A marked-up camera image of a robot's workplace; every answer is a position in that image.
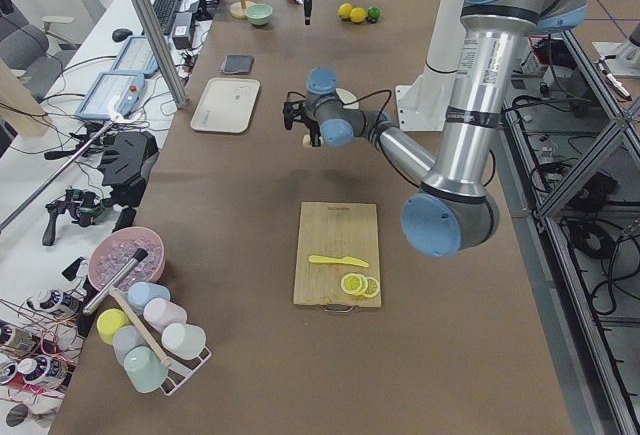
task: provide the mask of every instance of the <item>bowl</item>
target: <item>bowl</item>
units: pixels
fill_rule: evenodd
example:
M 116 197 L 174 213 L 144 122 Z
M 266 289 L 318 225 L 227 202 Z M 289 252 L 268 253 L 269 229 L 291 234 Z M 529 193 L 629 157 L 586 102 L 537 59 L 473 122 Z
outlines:
M 164 270 L 164 244 L 160 236 L 145 227 L 127 227 L 105 238 L 89 259 L 89 283 L 101 290 L 124 266 L 131 255 L 144 248 L 149 255 L 118 284 L 124 292 L 136 282 L 155 282 Z
M 266 3 L 254 3 L 253 5 L 248 6 L 244 13 L 247 16 L 247 20 L 249 20 L 252 25 L 260 27 L 271 21 L 273 7 Z

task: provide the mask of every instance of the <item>wooden cutting board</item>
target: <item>wooden cutting board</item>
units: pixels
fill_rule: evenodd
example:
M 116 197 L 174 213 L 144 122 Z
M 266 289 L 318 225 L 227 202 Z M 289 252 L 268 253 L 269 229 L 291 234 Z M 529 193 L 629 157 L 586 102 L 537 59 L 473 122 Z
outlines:
M 369 267 L 314 264 L 309 255 L 356 257 Z M 375 277 L 380 282 L 378 216 L 375 204 L 303 202 L 300 210 L 296 276 L 296 305 L 382 306 L 382 290 L 373 298 L 348 295 L 340 288 L 349 272 Z

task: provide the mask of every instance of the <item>pink bowl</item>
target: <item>pink bowl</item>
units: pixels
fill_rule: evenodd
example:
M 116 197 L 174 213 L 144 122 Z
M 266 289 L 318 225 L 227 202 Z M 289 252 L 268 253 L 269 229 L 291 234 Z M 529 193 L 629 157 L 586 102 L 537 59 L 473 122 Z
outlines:
M 127 291 L 136 282 L 155 282 L 164 270 L 165 254 L 162 239 L 145 227 L 128 227 L 105 238 L 89 259 L 89 282 L 100 290 L 124 266 L 137 248 L 144 248 L 149 255 L 118 284 Z

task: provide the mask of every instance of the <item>keyboard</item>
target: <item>keyboard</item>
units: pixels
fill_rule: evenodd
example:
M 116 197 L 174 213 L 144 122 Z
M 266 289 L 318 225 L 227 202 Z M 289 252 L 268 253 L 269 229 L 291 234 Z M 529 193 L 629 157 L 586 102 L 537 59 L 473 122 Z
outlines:
M 156 12 L 163 35 L 170 35 L 176 12 L 180 9 L 180 0 L 154 0 L 153 10 Z

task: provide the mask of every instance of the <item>white tray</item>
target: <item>white tray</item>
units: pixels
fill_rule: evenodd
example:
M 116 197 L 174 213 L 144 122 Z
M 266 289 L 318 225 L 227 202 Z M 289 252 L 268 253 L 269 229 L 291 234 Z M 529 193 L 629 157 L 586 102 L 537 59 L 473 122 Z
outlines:
M 199 132 L 244 132 L 259 90 L 257 80 L 212 78 L 191 118 L 191 128 Z

